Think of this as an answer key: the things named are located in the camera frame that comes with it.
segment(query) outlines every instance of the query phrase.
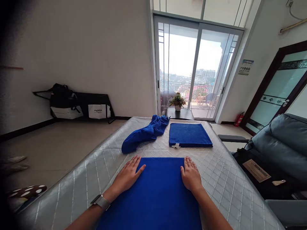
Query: forearm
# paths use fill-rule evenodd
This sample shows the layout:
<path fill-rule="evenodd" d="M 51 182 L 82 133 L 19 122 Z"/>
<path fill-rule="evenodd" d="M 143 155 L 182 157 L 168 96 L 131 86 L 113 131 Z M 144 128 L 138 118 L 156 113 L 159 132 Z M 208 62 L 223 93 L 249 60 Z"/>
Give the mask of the forearm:
<path fill-rule="evenodd" d="M 210 230 L 232 229 L 227 220 L 220 213 L 211 198 L 208 196 L 204 188 L 199 188 L 195 191 L 192 191 L 192 193 L 205 215 Z"/>
<path fill-rule="evenodd" d="M 112 203 L 119 193 L 111 186 L 103 193 L 103 197 Z M 104 209 L 97 204 L 90 206 L 66 230 L 90 230 L 104 213 Z"/>

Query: sign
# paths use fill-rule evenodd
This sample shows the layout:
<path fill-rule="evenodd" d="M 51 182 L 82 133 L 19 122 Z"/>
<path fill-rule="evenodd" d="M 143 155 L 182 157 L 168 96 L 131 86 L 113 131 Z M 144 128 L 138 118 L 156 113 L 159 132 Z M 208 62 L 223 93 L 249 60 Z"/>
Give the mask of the sign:
<path fill-rule="evenodd" d="M 243 59 L 241 67 L 239 69 L 239 73 L 240 75 L 249 75 L 249 71 L 251 69 L 251 66 L 254 64 L 253 60 L 247 60 L 247 59 Z"/>
<path fill-rule="evenodd" d="M 252 159 L 243 163 L 243 165 L 259 183 L 271 178 L 271 176 Z"/>

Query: massage table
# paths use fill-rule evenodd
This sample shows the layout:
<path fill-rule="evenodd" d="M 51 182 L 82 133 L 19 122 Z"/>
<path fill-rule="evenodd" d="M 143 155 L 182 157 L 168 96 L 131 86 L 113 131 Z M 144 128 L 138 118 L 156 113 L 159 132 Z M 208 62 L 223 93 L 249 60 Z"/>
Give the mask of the massage table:
<path fill-rule="evenodd" d="M 122 154 L 121 146 L 125 138 L 134 130 L 147 126 L 150 121 L 151 118 L 143 117 L 129 119 L 22 210 L 18 214 L 21 225 L 29 229 L 65 229 L 90 206 L 97 194 L 103 193 L 113 183 L 122 167 L 138 154 L 142 157 L 190 156 L 201 174 L 202 185 L 233 229 L 284 229 L 208 122 L 169 121 L 202 124 L 213 147 L 169 147 L 169 124 L 164 135 L 156 141 L 140 144 L 137 151 L 131 154 Z M 207 229 L 203 218 L 202 226 Z"/>

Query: building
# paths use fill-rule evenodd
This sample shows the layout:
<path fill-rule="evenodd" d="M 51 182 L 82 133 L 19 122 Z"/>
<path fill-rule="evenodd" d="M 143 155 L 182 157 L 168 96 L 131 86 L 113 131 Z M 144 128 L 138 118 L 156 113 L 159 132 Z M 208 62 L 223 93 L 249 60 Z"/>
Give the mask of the building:
<path fill-rule="evenodd" d="M 195 74 L 195 80 L 194 80 L 194 84 L 208 84 L 208 78 L 207 77 L 203 77 L 200 74 Z"/>
<path fill-rule="evenodd" d="M 205 69 L 197 69 L 196 70 L 196 74 L 200 74 L 202 75 L 203 77 L 213 77 L 215 78 L 215 70 L 205 70 Z"/>

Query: white shopping bag with logo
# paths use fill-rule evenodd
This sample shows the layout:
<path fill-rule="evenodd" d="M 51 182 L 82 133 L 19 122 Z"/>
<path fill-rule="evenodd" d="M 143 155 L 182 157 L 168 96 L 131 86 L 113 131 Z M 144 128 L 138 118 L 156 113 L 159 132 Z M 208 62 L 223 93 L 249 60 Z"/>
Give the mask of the white shopping bag with logo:
<path fill-rule="evenodd" d="M 110 106 L 108 105 L 101 104 L 101 105 L 88 105 L 88 106 L 89 106 L 89 118 L 103 119 L 107 117 L 109 118 L 111 116 Z"/>

